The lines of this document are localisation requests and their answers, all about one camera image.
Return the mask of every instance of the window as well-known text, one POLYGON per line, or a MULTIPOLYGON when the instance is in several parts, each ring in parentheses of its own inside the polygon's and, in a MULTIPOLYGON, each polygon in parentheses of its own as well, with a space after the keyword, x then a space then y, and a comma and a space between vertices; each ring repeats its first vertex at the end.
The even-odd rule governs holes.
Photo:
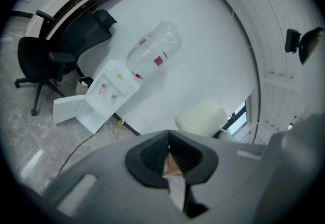
POLYGON ((228 117, 227 123, 222 127, 224 130, 228 130, 231 135, 237 133, 247 123, 246 104, 243 102, 234 111, 234 113, 228 117))

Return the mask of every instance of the chair wheel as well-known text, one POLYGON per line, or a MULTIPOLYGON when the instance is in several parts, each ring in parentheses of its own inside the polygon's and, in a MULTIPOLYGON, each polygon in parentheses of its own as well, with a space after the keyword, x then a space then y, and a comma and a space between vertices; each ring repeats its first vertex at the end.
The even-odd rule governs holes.
POLYGON ((31 109, 30 113, 32 116, 37 116, 37 110, 34 108, 31 109))

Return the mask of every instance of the chair armrest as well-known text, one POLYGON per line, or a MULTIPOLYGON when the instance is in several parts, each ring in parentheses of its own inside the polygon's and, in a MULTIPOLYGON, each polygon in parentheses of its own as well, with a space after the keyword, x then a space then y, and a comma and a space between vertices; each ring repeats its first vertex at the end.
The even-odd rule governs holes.
POLYGON ((76 60, 71 53, 66 52, 50 52, 49 57, 53 62, 61 63, 73 62, 76 60))
POLYGON ((43 11, 37 10, 35 13, 37 16, 42 17, 44 20, 55 22, 55 18, 44 13, 43 11))

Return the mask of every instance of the wire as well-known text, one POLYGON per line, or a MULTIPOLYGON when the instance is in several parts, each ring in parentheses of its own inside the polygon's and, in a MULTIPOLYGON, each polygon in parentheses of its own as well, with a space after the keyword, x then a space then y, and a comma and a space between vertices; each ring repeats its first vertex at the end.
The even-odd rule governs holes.
MULTIPOLYGON (((113 138, 113 141, 114 141, 114 143, 116 143, 115 142, 115 138, 114 138, 114 136, 113 136, 113 125, 112 125, 112 123, 111 123, 111 121, 109 121, 109 123, 111 124, 111 131, 110 131, 110 133, 111 133, 111 136, 112 136, 112 138, 113 138)), ((67 158, 67 160, 65 161, 65 163, 61 166, 61 168, 60 168, 60 170, 59 170, 59 172, 58 172, 58 174, 57 174, 57 176, 56 177, 58 177, 59 175, 60 175, 60 173, 61 173, 61 171, 62 171, 62 169, 63 169, 63 167, 67 164, 67 162, 69 161, 69 159, 70 159, 70 157, 77 151, 77 149, 82 145, 82 144, 84 144, 85 142, 87 142, 90 138, 92 138, 93 136, 94 136, 95 134, 93 134, 93 135, 91 135, 89 138, 87 138, 85 141, 83 141, 81 144, 79 144, 77 147, 76 147, 76 149, 69 155, 69 157, 67 158)))

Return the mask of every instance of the trash bin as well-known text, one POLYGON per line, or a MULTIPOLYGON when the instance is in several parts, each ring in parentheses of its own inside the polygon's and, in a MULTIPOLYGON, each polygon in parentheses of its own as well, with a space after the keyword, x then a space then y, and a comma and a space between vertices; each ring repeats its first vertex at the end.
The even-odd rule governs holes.
POLYGON ((92 84, 93 79, 90 77, 82 77, 78 79, 76 86, 76 95, 85 95, 92 84))

